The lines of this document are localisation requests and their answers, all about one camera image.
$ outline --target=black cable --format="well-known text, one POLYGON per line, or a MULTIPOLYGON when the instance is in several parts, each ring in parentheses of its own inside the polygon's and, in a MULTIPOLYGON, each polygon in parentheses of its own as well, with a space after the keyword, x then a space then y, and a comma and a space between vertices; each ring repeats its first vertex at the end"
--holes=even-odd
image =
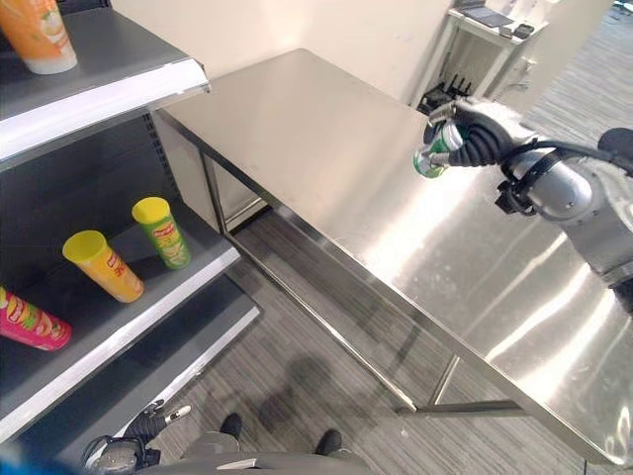
POLYGON ((530 150, 536 150, 538 148, 556 148, 558 150, 570 151, 579 155, 590 156, 597 160, 606 161, 615 166, 618 166, 625 170, 627 174, 633 175, 633 161, 627 159, 624 156, 620 156, 617 153, 612 153, 606 150, 598 150, 591 148, 590 146, 579 145, 577 143, 559 142, 559 141, 533 141, 520 145, 512 149, 503 157, 503 161, 508 161, 514 156, 520 155, 530 150))

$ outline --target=person's shoe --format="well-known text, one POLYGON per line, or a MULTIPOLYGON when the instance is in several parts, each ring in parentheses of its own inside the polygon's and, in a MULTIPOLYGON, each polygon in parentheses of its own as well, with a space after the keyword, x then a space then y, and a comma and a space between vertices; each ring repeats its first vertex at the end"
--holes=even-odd
POLYGON ((221 433, 227 433, 239 440, 239 434, 241 433, 241 417, 237 413, 232 413, 226 416, 225 421, 220 427, 221 433))
POLYGON ((316 446, 315 454, 328 456, 330 453, 340 450, 343 446, 343 437, 335 428, 327 430, 320 438, 316 446))

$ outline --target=white desk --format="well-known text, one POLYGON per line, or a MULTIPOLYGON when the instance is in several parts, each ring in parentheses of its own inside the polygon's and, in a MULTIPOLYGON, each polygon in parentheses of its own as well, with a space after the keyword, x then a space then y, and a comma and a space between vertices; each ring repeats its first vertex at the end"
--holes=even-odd
MULTIPOLYGON (((514 29, 520 24, 521 22, 514 22, 510 25, 507 25, 507 27, 514 31, 514 29)), ((498 53, 495 57, 495 61, 493 61, 493 64, 491 64, 491 67, 486 73, 486 76, 484 76, 484 79, 482 79, 480 84, 475 89, 475 92, 473 93, 473 95, 475 96, 486 96, 488 89, 490 88, 493 81, 497 78, 501 69, 505 66, 514 49, 536 37, 546 26, 547 22, 543 22, 538 27, 535 27, 534 32, 532 32, 532 34, 525 40, 517 37, 506 38, 502 37, 498 33, 498 28, 489 28, 483 23, 479 23, 472 18, 468 18, 464 14, 457 11, 457 9, 451 8, 448 11, 446 27, 442 31, 442 34, 437 41, 435 51, 433 52, 428 66, 424 71, 424 75, 422 76, 415 96, 411 101, 411 105, 413 107, 416 107, 417 104, 419 104, 419 101, 422 99, 422 96, 431 88, 430 83, 439 74, 439 69, 444 62, 444 57, 446 56, 446 53, 448 52, 450 46, 455 41, 455 37, 460 30, 475 35, 476 37, 486 40, 492 45, 498 47, 498 53)))

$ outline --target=green can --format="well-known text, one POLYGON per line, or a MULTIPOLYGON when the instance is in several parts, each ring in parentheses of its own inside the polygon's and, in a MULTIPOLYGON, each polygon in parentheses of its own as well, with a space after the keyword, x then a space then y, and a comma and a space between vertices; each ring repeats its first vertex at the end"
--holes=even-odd
POLYGON ((434 165, 429 160, 431 153, 443 153, 458 149, 464 144, 462 135, 453 121, 446 124, 435 134, 433 142, 418 149, 413 155, 413 167, 426 178, 437 178, 446 169, 444 166, 434 165))
POLYGON ((167 267, 182 269, 191 262, 189 247, 166 200, 157 196, 143 198, 132 207, 132 216, 143 227, 167 267))

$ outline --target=metal shelf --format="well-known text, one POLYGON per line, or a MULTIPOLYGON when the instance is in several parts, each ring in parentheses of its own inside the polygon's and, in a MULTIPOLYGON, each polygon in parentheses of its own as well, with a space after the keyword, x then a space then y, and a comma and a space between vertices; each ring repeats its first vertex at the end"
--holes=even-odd
POLYGON ((25 431, 22 448, 76 464, 91 439, 122 433, 147 404, 169 400, 259 313, 220 277, 25 431))
POLYGON ((38 419, 239 258, 232 245, 185 205, 172 204, 172 213, 192 252, 192 262, 184 269, 167 269, 139 226, 109 239, 145 284, 135 302, 120 304, 71 265, 20 292, 69 322, 73 335, 58 351, 3 338, 0 441, 38 419))
POLYGON ((209 88, 193 58, 109 8, 64 17, 78 64, 37 75, 11 52, 0 74, 0 172, 209 88))

